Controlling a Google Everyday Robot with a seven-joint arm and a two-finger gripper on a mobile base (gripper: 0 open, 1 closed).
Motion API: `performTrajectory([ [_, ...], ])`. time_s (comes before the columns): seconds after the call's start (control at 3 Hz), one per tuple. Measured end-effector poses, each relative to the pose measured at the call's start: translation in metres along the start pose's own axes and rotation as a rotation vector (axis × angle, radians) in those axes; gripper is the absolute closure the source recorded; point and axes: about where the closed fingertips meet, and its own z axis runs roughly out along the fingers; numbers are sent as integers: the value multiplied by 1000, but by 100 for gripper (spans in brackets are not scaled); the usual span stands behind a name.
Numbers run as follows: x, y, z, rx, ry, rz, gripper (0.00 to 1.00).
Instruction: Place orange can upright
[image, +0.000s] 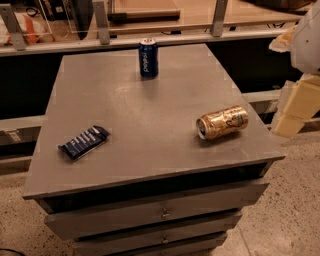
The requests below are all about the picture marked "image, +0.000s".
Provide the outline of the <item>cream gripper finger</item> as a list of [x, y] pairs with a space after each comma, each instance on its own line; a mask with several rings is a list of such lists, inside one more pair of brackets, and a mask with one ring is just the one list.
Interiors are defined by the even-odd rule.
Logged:
[[277, 38], [273, 39], [272, 42], [269, 44], [269, 49], [279, 53], [289, 52], [296, 28], [297, 26], [294, 25], [291, 28], [289, 28], [286, 32], [279, 35]]
[[278, 136], [290, 138], [296, 135], [319, 110], [318, 75], [303, 75], [295, 83], [286, 82], [280, 93], [271, 130]]

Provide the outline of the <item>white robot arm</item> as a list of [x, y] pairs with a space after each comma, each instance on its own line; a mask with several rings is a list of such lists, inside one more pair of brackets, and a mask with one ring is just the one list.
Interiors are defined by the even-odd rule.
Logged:
[[303, 73], [299, 80], [286, 82], [281, 89], [271, 123], [274, 134], [290, 138], [320, 110], [320, 1], [295, 28], [274, 39], [269, 48], [278, 52], [286, 48], [291, 65]]

